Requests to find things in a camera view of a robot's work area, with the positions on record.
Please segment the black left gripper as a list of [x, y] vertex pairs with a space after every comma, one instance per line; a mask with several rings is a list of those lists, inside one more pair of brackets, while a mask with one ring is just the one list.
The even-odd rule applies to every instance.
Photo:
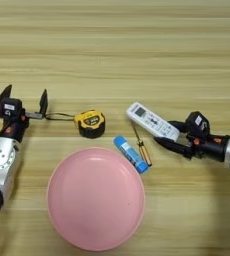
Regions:
[[[8, 85], [0, 94], [0, 105], [4, 98], [10, 97], [12, 85]], [[30, 119], [42, 119], [42, 115], [46, 114], [48, 108], [48, 94], [47, 90], [44, 90], [39, 102], [39, 113], [26, 112], [19, 117], [4, 117], [3, 127], [0, 131], [0, 137], [10, 138], [21, 142], [23, 140], [26, 129], [29, 127]]]

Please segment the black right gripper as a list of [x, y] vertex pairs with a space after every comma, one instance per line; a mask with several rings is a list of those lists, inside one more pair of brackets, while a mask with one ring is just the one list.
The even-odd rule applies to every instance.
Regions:
[[[169, 124], [174, 126], [180, 132], [187, 131], [187, 125], [184, 122], [169, 121]], [[187, 159], [191, 159], [192, 157], [199, 159], [207, 157], [218, 162], [223, 162], [225, 160], [225, 152], [230, 136], [208, 135], [204, 138], [200, 138], [188, 135], [187, 139], [189, 140], [188, 146], [165, 137], [154, 138], [154, 140], [162, 147], [174, 153], [178, 153]]]

